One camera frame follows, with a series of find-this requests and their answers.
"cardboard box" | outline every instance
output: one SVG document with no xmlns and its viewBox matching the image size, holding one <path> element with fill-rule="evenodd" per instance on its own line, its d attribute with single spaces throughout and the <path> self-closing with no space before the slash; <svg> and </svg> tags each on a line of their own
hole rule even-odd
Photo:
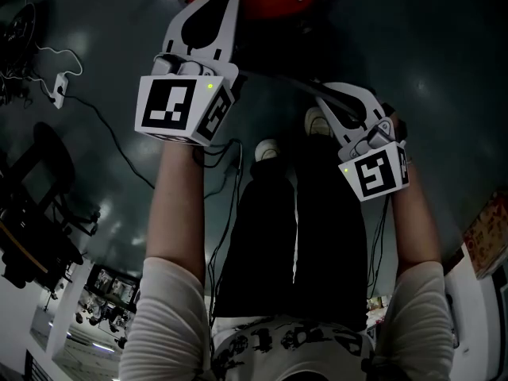
<svg viewBox="0 0 508 381">
<path fill-rule="evenodd" d="M 508 191 L 498 190 L 464 233 L 476 278 L 491 275 L 508 257 Z"/>
</svg>

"power strip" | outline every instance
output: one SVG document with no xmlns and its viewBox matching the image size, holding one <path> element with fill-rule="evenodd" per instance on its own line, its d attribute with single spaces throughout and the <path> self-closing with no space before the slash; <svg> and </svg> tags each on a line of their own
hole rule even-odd
<svg viewBox="0 0 508 381">
<path fill-rule="evenodd" d="M 56 76 L 55 88 L 53 89 L 53 98 L 55 101 L 53 104 L 57 109 L 61 109 L 64 105 L 64 96 L 67 92 L 67 85 L 69 84 L 69 79 L 63 73 L 59 73 Z M 58 88 L 62 87 L 62 94 L 58 93 Z"/>
</svg>

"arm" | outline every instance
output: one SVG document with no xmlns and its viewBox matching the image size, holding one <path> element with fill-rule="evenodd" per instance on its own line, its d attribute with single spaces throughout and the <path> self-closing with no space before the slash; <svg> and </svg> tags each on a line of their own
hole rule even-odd
<svg viewBox="0 0 508 381">
<path fill-rule="evenodd" d="M 439 239 L 416 168 L 408 170 L 410 186 L 392 197 L 398 278 L 375 352 L 409 379 L 448 379 L 452 331 Z"/>
<path fill-rule="evenodd" d="M 206 362 L 203 171 L 193 149 L 164 145 L 122 381 L 191 381 Z"/>
<path fill-rule="evenodd" d="M 441 261 L 436 224 L 413 164 L 409 164 L 408 173 L 409 187 L 392 196 L 397 237 L 397 276 L 420 263 Z"/>
<path fill-rule="evenodd" d="M 203 169 L 194 147 L 165 144 L 148 223 L 147 257 L 185 268 L 205 284 Z"/>
</svg>

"sleeve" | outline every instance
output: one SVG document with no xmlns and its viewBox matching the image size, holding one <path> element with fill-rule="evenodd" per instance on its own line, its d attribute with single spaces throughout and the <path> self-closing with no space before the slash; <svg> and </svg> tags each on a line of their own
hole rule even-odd
<svg viewBox="0 0 508 381">
<path fill-rule="evenodd" d="M 426 262 L 397 280 L 375 348 L 410 379 L 449 379 L 453 345 L 443 267 Z"/>
<path fill-rule="evenodd" d="M 137 313 L 121 356 L 121 381 L 189 381 L 202 372 L 207 340 L 203 287 L 190 272 L 147 258 Z"/>
</svg>

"black and white square marker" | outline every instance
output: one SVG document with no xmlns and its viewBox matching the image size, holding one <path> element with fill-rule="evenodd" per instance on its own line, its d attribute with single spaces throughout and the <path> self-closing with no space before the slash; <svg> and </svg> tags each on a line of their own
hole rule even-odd
<svg viewBox="0 0 508 381">
<path fill-rule="evenodd" d="M 407 171 L 406 151 L 404 148 L 397 147 L 398 160 L 400 161 L 400 175 L 402 176 L 402 185 L 410 182 L 410 176 Z"/>
<path fill-rule="evenodd" d="M 159 138 L 160 140 L 164 141 L 171 141 L 174 143 L 184 143 L 184 144 L 196 144 L 200 145 L 197 141 L 192 140 L 189 137 L 173 137 L 173 136 L 165 136 L 163 134 L 154 134 L 154 133 L 148 133 L 149 136 Z"/>
<path fill-rule="evenodd" d="M 355 167 L 365 198 L 396 187 L 386 151 L 356 161 Z"/>
<path fill-rule="evenodd" d="M 199 123 L 198 129 L 196 130 L 207 140 L 212 141 L 219 125 L 221 125 L 222 119 L 231 107 L 231 99 L 225 88 L 221 86 L 219 91 L 214 97 L 214 100 L 210 104 L 210 107 L 206 111 L 203 119 Z"/>
<path fill-rule="evenodd" d="M 195 87 L 193 79 L 154 79 L 141 126 L 185 130 Z"/>
</svg>

